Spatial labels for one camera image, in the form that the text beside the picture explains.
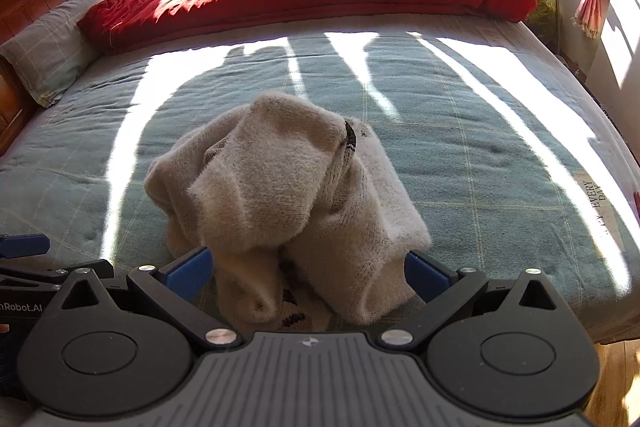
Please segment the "cream fluffy knit sweater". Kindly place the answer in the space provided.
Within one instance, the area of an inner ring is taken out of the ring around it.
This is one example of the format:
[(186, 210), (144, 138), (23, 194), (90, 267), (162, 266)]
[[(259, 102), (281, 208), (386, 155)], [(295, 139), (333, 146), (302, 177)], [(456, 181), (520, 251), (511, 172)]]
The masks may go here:
[(405, 255), (431, 245), (373, 130), (281, 92), (183, 135), (144, 188), (171, 254), (210, 251), (219, 312), (246, 333), (372, 324), (413, 297)]

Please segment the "wooden headboard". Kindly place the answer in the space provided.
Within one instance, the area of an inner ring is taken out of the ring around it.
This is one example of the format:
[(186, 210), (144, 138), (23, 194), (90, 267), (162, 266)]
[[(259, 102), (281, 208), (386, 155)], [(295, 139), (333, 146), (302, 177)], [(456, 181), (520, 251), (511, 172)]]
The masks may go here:
[[(1, 43), (15, 37), (39, 17), (66, 0), (1, 0)], [(1, 57), (1, 154), (37, 113), (37, 104), (18, 79), (13, 66)]]

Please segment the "teal plaid bed sheet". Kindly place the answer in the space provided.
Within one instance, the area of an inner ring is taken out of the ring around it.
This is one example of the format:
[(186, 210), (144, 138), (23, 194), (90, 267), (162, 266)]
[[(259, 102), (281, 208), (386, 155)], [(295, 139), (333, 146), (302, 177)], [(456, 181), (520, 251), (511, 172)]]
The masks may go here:
[(541, 269), (593, 340), (638, 337), (637, 161), (555, 56), (501, 20), (330, 18), (102, 57), (2, 156), (2, 232), (47, 235), (50, 267), (168, 261), (151, 161), (271, 90), (374, 130), (444, 265)]

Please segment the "yellow green cloth pile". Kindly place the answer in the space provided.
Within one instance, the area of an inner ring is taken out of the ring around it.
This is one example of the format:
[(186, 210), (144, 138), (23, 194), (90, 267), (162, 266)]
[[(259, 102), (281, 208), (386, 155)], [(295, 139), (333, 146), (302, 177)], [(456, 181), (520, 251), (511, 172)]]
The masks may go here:
[(556, 40), (555, 0), (536, 0), (536, 9), (527, 15), (525, 25), (545, 46), (552, 46)]

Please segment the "grey plaid pillow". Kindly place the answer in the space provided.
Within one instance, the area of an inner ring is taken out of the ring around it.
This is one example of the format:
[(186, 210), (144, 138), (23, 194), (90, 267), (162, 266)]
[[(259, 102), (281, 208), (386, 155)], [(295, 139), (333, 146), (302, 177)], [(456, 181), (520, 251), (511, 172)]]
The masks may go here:
[(77, 23), (103, 0), (65, 0), (1, 46), (22, 85), (41, 107), (65, 91), (100, 56)]

